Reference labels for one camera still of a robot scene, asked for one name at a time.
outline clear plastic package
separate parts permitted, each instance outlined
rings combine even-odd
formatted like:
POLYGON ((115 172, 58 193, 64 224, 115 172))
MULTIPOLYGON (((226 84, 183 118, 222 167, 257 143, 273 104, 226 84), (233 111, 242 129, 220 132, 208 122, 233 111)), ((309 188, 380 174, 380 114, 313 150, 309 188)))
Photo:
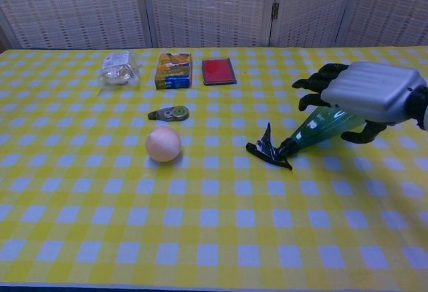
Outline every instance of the clear plastic package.
POLYGON ((138 65, 133 51, 111 53, 103 59, 100 71, 102 88, 134 88, 139 83, 138 65))

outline box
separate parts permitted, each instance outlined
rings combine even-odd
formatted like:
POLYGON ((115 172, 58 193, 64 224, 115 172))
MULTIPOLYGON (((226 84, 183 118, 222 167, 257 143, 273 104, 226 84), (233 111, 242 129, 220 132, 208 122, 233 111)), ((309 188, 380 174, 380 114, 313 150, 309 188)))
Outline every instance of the box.
POLYGON ((154 84, 157 90, 191 87, 192 55, 190 53, 160 54, 154 84))

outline table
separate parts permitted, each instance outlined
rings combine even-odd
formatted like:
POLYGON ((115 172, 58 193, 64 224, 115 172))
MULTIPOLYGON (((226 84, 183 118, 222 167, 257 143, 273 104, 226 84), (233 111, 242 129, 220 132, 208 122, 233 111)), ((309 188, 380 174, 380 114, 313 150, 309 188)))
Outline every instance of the table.
POLYGON ((279 144, 303 122, 291 88, 328 62, 417 67, 428 47, 186 49, 193 87, 155 90, 160 52, 139 49, 139 90, 100 92, 110 51, 0 55, 0 281, 190 289, 428 290, 428 134, 407 122, 372 144, 335 138, 293 172, 245 151, 268 122, 279 144), (238 84, 204 86, 230 57, 238 84), (184 122, 149 111, 185 105, 184 122), (144 149, 172 126, 183 155, 144 149))

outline silver robot hand casing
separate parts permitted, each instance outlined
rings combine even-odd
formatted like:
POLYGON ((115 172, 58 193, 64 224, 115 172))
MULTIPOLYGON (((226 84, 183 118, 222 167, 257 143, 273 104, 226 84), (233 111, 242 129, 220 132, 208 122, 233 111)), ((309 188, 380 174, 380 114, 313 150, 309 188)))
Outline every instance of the silver robot hand casing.
POLYGON ((409 119, 405 102, 410 93, 426 85, 416 69, 358 61, 330 82, 321 99, 365 120, 398 124, 409 119))

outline gingham tablecloth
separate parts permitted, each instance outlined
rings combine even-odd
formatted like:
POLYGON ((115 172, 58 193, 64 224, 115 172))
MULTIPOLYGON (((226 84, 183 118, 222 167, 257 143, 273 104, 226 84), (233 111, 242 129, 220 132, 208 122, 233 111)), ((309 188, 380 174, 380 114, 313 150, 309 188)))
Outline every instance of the gingham tablecloth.
POLYGON ((0 281, 208 289, 428 291, 428 133, 414 122, 372 144, 326 141, 290 160, 245 151, 268 122, 279 144, 303 122, 291 88, 328 62, 416 67, 427 47, 186 49, 193 87, 155 90, 160 52, 140 49, 139 90, 100 92, 109 51, 0 55, 0 281), (230 57, 238 84, 204 86, 230 57), (184 122, 149 111, 185 105, 184 122), (170 125, 183 155, 144 149, 170 125))

